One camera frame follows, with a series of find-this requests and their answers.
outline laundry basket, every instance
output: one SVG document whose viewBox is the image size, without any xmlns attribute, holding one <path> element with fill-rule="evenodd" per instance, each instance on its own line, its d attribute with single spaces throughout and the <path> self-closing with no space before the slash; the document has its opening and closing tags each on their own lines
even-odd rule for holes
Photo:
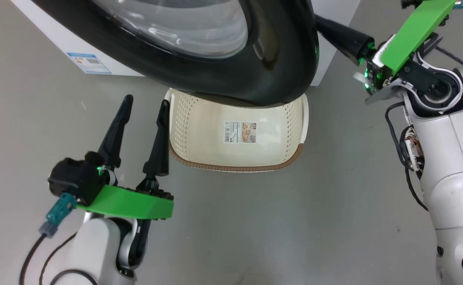
<svg viewBox="0 0 463 285">
<path fill-rule="evenodd" d="M 231 172 L 282 169 L 300 155 L 309 105 L 302 95 L 275 108 L 240 108 L 168 90 L 170 153 L 180 163 Z"/>
</svg>

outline washing machine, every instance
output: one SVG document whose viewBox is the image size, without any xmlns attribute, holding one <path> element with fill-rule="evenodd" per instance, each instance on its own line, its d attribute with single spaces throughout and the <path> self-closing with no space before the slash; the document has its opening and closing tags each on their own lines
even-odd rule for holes
<svg viewBox="0 0 463 285">
<path fill-rule="evenodd" d="M 349 24 L 360 0 L 12 0 L 83 72 L 148 76 L 228 105 L 288 103 L 336 49 L 314 12 Z"/>
</svg>

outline label on basket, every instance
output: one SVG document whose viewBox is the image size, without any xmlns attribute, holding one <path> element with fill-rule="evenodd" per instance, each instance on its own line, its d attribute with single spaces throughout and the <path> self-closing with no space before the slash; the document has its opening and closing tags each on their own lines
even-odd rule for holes
<svg viewBox="0 0 463 285">
<path fill-rule="evenodd" d="M 224 143 L 226 144 L 255 144 L 255 122 L 224 122 Z"/>
</svg>

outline green bracket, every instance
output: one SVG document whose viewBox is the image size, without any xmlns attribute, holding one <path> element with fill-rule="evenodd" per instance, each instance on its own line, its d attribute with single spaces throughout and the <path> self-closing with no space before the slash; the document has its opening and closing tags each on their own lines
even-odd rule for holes
<svg viewBox="0 0 463 285">
<path fill-rule="evenodd" d="M 381 62 L 389 67 L 393 74 L 409 59 L 414 52 L 436 30 L 443 19 L 452 12 L 455 0 L 425 0 L 409 16 L 395 38 L 391 41 Z"/>
<path fill-rule="evenodd" d="M 93 213 L 139 220 L 167 219 L 173 200 L 154 197 L 117 186 L 105 185 L 90 206 L 77 206 Z"/>
</svg>

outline gray floor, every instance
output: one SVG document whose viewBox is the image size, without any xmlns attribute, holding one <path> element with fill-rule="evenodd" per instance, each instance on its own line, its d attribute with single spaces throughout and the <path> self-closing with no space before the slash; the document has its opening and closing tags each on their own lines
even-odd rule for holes
<svg viewBox="0 0 463 285">
<path fill-rule="evenodd" d="M 378 42 L 410 11 L 398 1 L 362 0 L 351 26 Z M 463 11 L 442 46 L 463 59 Z M 431 62 L 456 66 L 434 54 Z M 308 90 L 309 136 L 302 156 L 273 173 L 233 174 L 171 161 L 161 186 L 175 195 L 173 218 L 154 222 L 138 284 L 435 284 L 435 235 L 413 200 L 383 113 L 365 106 L 351 79 L 358 69 L 333 59 Z M 13 284 L 37 229 L 55 202 L 46 177 L 63 157 L 95 150 L 123 96 L 135 95 L 125 132 L 123 186 L 141 180 L 166 87 L 145 78 L 83 74 L 8 0 L 0 0 L 0 285 Z M 394 112 L 394 123 L 404 122 Z M 34 257 L 28 284 L 48 253 L 76 231 L 76 211 Z M 61 258 L 47 270 L 57 272 Z"/>
</svg>

